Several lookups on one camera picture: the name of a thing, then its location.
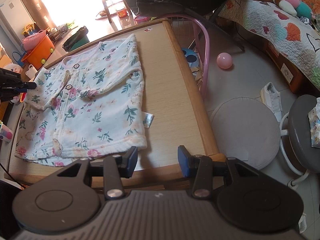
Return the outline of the floral white baby garment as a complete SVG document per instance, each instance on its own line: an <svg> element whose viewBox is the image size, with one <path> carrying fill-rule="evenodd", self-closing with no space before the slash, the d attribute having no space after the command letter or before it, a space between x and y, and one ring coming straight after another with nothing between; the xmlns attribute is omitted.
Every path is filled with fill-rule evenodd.
<svg viewBox="0 0 320 240"><path fill-rule="evenodd" d="M24 100L17 158L58 167L147 147L135 35L65 57L41 69L35 83Z"/></svg>

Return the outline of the white mug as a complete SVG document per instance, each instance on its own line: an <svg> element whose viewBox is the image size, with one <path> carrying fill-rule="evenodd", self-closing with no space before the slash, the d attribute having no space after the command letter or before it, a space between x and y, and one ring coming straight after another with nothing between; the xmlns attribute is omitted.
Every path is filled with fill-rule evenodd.
<svg viewBox="0 0 320 240"><path fill-rule="evenodd" d="M34 79L36 74L37 74L37 69L32 65L32 64L29 64L28 68L27 68L27 71L25 72L26 76L29 78L29 79Z"/></svg>

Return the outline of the orange plastic tub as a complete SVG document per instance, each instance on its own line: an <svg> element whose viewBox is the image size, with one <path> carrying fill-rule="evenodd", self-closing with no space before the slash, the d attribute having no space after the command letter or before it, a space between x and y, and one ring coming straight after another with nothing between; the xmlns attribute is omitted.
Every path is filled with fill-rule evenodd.
<svg viewBox="0 0 320 240"><path fill-rule="evenodd" d="M51 39L46 35L33 50L28 51L24 57L22 57L21 61L31 64L39 70L47 62L48 58L54 52L54 49L55 47Z"/></svg>

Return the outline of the pink basket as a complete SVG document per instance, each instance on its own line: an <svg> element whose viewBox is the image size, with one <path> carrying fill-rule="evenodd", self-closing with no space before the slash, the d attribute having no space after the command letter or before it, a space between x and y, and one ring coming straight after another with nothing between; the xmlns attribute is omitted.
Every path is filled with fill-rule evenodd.
<svg viewBox="0 0 320 240"><path fill-rule="evenodd" d="M22 39L23 48L27 51L33 50L39 42L47 35L45 30L33 33Z"/></svg>

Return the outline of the low wooden table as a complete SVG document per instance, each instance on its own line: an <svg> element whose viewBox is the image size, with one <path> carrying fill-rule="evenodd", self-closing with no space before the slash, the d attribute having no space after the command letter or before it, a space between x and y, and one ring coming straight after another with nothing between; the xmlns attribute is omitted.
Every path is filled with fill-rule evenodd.
<svg viewBox="0 0 320 240"><path fill-rule="evenodd" d="M193 155L225 161L219 152L199 89L168 20L143 23L107 35L107 39L135 34L143 67L143 111L155 117L146 130L148 146L139 152L137 168L125 188L155 185L183 187L177 148Z"/></svg>

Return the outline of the grey round cushion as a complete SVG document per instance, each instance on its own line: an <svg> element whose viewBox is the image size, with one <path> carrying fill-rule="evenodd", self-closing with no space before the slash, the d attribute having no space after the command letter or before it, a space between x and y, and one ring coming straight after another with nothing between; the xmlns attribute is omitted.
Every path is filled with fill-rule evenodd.
<svg viewBox="0 0 320 240"><path fill-rule="evenodd" d="M210 123L217 146L227 158L238 158L261 170L279 151L279 123L258 100L247 97L227 100L213 111Z"/></svg>

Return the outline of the teal trash bin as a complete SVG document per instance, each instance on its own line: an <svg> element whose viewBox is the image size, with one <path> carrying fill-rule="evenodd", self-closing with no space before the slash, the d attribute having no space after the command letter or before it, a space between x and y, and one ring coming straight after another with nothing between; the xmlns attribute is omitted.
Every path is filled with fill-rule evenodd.
<svg viewBox="0 0 320 240"><path fill-rule="evenodd" d="M79 28L78 31L68 38L62 45L64 51L70 52L89 43L87 34L88 29L85 26Z"/></svg>

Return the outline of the white sneaker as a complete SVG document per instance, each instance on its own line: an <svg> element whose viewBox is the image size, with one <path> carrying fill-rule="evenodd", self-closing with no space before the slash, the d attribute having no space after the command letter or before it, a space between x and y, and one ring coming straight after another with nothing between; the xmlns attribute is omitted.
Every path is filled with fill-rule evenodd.
<svg viewBox="0 0 320 240"><path fill-rule="evenodd" d="M277 91L272 82L267 83L260 91L261 101L276 117L277 122L282 119L282 105L280 92Z"/></svg>

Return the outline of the grey round stool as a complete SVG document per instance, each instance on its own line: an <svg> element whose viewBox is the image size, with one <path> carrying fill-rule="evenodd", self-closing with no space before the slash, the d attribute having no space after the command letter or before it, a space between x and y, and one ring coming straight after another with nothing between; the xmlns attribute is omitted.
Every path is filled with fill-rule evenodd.
<svg viewBox="0 0 320 240"><path fill-rule="evenodd" d="M308 113L316 106L316 102L316 97L312 95L298 97L279 124L280 136L288 137L295 158L305 168L304 172L295 168L285 151L283 141L280 141L280 151L288 167L299 176L287 184L293 190L308 178L309 174L319 173L319 149L311 146L311 127L308 119Z"/></svg>

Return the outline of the pink ball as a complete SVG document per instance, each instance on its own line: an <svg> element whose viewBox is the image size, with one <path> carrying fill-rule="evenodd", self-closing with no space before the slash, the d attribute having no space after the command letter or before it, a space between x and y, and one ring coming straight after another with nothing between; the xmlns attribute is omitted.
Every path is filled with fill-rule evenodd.
<svg viewBox="0 0 320 240"><path fill-rule="evenodd" d="M216 58L216 62L221 69L229 69L233 65L232 57L228 53L220 53Z"/></svg>

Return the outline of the patchwork quilt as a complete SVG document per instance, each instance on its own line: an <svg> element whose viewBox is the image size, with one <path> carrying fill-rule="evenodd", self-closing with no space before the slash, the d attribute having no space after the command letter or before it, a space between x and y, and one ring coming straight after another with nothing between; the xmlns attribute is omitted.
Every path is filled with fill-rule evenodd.
<svg viewBox="0 0 320 240"><path fill-rule="evenodd" d="M267 51L274 62L288 68L285 74L293 90L299 87L301 78L295 77L291 66L319 87L319 28L272 2L228 0L219 15L268 41Z"/></svg>

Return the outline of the pink hoop frame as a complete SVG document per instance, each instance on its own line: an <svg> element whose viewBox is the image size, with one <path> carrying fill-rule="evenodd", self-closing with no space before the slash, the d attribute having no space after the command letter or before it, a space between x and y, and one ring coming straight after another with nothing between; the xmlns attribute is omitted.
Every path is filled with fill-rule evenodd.
<svg viewBox="0 0 320 240"><path fill-rule="evenodd" d="M205 26L200 20L193 18L186 14L165 14L161 18L168 18L171 21L178 23L189 21L193 28L194 35L194 48L200 58L200 73L201 77L196 81L199 87L202 98L206 97L207 82L209 74L209 61L210 61L210 37Z"/></svg>

